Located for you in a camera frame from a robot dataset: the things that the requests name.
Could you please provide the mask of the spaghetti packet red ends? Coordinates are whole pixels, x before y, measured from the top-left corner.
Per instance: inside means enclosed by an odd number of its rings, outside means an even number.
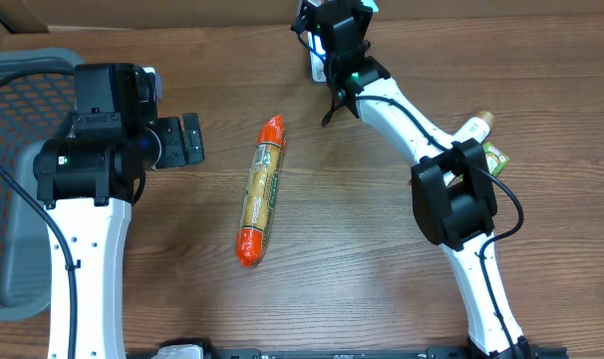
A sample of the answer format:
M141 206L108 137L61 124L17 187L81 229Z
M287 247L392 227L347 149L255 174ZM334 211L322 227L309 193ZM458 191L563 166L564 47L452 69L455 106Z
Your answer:
M285 151L284 117L276 115L261 129L248 172L235 247L245 267L257 265L266 253Z

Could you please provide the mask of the white tube gold cap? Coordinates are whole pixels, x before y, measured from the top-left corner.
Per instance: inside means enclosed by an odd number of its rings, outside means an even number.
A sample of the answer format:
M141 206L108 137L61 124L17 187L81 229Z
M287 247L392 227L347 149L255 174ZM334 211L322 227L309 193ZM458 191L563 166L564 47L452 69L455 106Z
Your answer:
M493 113L479 111L460 127L453 135L453 140L463 143L469 139L475 139L482 144L488 138L495 122L496 119Z

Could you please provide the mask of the green drink carton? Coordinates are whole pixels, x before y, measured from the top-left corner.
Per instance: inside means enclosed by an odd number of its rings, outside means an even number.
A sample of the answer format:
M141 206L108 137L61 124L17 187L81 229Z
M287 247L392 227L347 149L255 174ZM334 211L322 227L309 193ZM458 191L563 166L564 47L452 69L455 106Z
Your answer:
M498 177L507 166L509 157L491 142L486 142L482 147L485 152L488 172L492 176Z

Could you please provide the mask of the teal snack packet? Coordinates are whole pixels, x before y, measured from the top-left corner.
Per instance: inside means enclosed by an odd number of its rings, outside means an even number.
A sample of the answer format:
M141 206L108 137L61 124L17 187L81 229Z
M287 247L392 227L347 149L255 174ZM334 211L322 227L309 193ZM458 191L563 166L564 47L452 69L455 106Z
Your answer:
M364 6L371 8L374 13L379 12L379 7L375 0L362 0L362 3Z

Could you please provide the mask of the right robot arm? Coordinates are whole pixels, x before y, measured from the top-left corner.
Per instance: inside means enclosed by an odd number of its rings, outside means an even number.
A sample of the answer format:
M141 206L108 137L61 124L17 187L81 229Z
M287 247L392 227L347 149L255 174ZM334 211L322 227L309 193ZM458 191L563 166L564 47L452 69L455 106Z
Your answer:
M426 118L390 72L368 55L365 35L374 11L360 1L303 1L291 29L321 44L331 109L348 109L374 128L411 168L413 214L424 237L447 257L462 297L473 358L529 358L529 342L514 319L500 278L494 231L500 188L516 195L487 167L481 140L454 137Z

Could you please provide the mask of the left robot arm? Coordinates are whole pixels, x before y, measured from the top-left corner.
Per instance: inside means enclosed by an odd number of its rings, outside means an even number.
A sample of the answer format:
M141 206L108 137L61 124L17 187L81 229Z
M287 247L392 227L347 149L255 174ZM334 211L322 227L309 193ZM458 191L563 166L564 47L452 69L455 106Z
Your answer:
M51 254L51 358L123 358L123 262L149 171L199 165L197 114L162 118L152 67L86 64L76 105L35 156Z

